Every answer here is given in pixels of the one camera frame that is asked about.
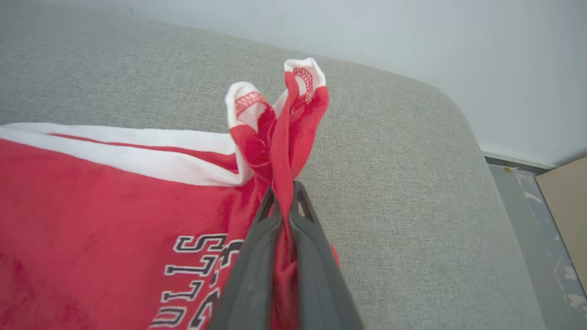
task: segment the garment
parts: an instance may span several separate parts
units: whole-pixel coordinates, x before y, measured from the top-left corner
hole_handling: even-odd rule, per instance
[[[273,106],[233,84],[230,134],[0,126],[0,328],[204,329],[270,185],[287,215],[328,106],[313,59],[285,83]],[[272,328],[295,329],[288,226],[275,266]]]

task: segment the red stitching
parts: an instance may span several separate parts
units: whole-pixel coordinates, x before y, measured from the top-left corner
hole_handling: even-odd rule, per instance
[[[234,100],[234,103],[236,105],[237,117],[243,111],[247,110],[247,108],[254,105],[255,103],[262,103],[267,108],[271,109],[271,105],[269,105],[265,96],[261,95],[261,93],[259,93],[259,92],[251,92],[246,95],[243,95],[243,96],[237,98],[236,100]]]
[[[294,73],[294,75],[302,78],[303,82],[306,83],[306,104],[310,103],[310,100],[312,99],[312,95],[314,94],[312,74],[310,73],[310,71],[308,71],[304,68],[295,68],[293,70],[293,73]]]

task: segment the gray upholstery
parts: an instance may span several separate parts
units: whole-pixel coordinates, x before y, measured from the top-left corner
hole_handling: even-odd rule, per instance
[[[273,101],[284,60],[308,56],[85,9],[0,6],[0,123],[227,132],[232,82]],[[457,106],[417,80],[315,58],[331,101],[300,180],[367,329],[542,329]]]

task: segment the baseboard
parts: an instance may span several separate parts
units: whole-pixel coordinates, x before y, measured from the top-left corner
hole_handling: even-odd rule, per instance
[[[485,157],[501,159],[501,160],[509,161],[512,163],[518,163],[518,164],[522,164],[522,165],[537,167],[539,169],[553,170],[553,169],[559,167],[557,164],[554,164],[554,163],[546,163],[546,162],[542,162],[542,161],[536,161],[531,158],[520,156],[518,154],[507,153],[504,151],[493,150],[493,149],[484,148],[484,147],[481,147],[481,151],[483,152],[483,156],[485,156]]]

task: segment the gray floor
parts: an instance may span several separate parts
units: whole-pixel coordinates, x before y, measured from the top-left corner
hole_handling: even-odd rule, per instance
[[[524,255],[547,330],[587,329],[585,292],[535,174],[489,165]]]

